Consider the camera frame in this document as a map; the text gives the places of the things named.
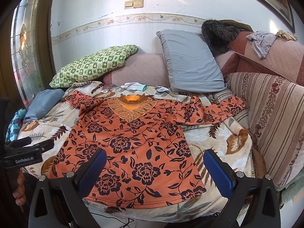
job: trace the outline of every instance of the metal screw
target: metal screw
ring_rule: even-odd
[[[75,175],[74,172],[69,171],[69,172],[66,174],[66,177],[73,177],[74,175]]]
[[[238,171],[237,172],[237,176],[240,177],[240,178],[242,178],[242,177],[245,176],[245,174],[243,172],[241,172],[241,171]]]
[[[272,178],[271,178],[271,175],[269,175],[269,174],[266,174],[265,175],[265,178],[267,179],[267,180],[271,180]]]
[[[42,175],[39,177],[39,181],[40,182],[43,182],[47,177],[45,175]]]

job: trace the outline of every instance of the shirt sleeve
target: shirt sleeve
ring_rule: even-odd
[[[68,101],[73,108],[79,109],[78,117],[80,119],[83,118],[83,115],[86,112],[93,110],[96,106],[100,105],[103,100],[103,98],[94,98],[77,90],[65,98],[65,101]]]
[[[198,97],[191,97],[189,104],[174,103],[176,122],[186,125],[219,123],[245,108],[246,103],[238,96],[232,96],[209,106],[203,106]]]

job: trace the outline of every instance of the bed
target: bed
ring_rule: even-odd
[[[190,96],[171,92],[157,92],[156,88],[151,86],[148,86],[144,92],[141,92],[124,90],[113,85],[105,85],[98,81],[73,84],[65,92],[62,100],[44,118],[24,124],[18,135],[18,139],[27,136],[31,137],[32,144],[46,139],[54,140],[54,148],[43,154],[43,162],[23,168],[24,171],[37,178],[42,174],[48,175],[52,170],[52,164],[58,151],[77,122],[78,109],[73,108],[67,101],[64,101],[64,98],[75,90],[92,97],[102,97],[105,99],[119,97],[121,94],[145,94],[153,95],[157,99],[172,99],[183,103],[190,101]],[[211,105],[210,101],[212,101],[212,97],[217,97],[216,94],[207,96],[199,94],[199,98],[204,106]],[[248,177],[255,177],[250,135],[233,117],[214,125],[181,126],[201,180],[206,187],[207,191],[205,193],[178,204],[152,209],[110,207],[84,199],[83,201],[86,206],[99,212],[110,213],[122,218],[128,217],[138,220],[162,222],[182,222],[199,216],[216,215],[219,213],[226,204],[227,199],[221,197],[212,178],[204,167],[203,152],[211,148],[233,170],[243,171]],[[240,215],[246,211],[247,207],[247,204],[244,205]]]

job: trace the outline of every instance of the stained glass window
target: stained glass window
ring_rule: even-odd
[[[16,7],[11,28],[11,55],[16,84],[25,107],[44,89],[36,53],[38,0],[22,0]]]

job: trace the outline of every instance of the white floor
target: white floor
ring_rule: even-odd
[[[163,228],[166,223],[163,222],[150,222],[138,221],[134,219],[122,219],[113,217],[107,213],[101,213],[94,209],[89,209],[92,216],[96,219],[102,228]],[[304,198],[300,200],[291,200],[281,209],[281,228],[291,228],[296,222],[302,211],[304,210]],[[243,221],[244,217],[238,220],[239,224]]]

